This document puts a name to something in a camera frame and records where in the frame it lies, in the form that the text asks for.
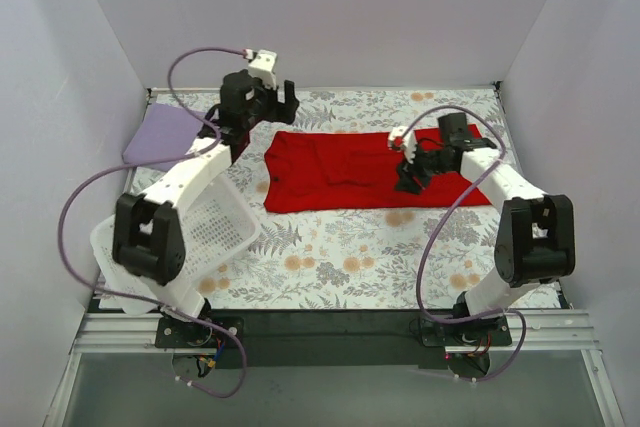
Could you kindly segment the red t shirt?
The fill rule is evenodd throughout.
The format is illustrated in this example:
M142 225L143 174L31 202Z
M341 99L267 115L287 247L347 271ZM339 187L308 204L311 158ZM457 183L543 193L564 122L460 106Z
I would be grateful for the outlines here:
M264 155L270 213L334 209L447 208L471 185L460 174L436 176L419 194L397 191L404 156L388 134L279 131Z

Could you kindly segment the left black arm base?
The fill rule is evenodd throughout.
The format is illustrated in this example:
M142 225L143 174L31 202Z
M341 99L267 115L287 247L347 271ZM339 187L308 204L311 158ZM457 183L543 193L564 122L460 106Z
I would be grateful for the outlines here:
M186 373L204 379L212 373L227 352L236 350L235 341L242 339L244 320L238 316L217 316L209 313L202 320L226 330L221 332L199 323L178 320L163 315L158 322L153 346L163 351L172 351L173 366L185 364Z

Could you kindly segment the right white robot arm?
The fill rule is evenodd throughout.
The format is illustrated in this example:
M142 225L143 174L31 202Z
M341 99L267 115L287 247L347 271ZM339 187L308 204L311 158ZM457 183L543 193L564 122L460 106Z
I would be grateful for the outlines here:
M487 319L504 315L537 287L573 273L574 207L567 196L543 191L506 163L506 145L497 133L475 136L467 123L470 110L444 106L440 111L440 148L425 150L414 125L394 128L387 145L403 155L396 168L397 190L419 194L433 177L457 173L470 185L455 207L479 191L500 215L490 272L459 297L450 316L424 315L431 322L452 325L454 336L471 345L488 333Z

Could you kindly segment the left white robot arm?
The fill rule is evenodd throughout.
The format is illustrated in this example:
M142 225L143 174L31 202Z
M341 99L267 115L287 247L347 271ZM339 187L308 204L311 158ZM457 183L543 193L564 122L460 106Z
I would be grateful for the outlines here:
M200 120L202 127L186 158L163 178L137 195L123 194L115 206L112 259L153 293L157 305L186 314L178 334L193 347L205 345L213 333L211 320L200 314L204 298L185 275L187 249L183 222L187 211L248 147L250 132L262 122L291 125L300 102L295 83L279 89L249 69L223 78L220 101Z

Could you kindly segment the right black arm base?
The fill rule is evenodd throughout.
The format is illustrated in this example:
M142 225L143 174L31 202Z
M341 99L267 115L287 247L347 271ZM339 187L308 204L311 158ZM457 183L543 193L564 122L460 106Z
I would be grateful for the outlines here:
M409 323L409 332L424 347L461 347L460 352L445 352L447 368L454 375L476 380L489 374L490 348L512 344L504 315L466 323L443 324L420 314Z

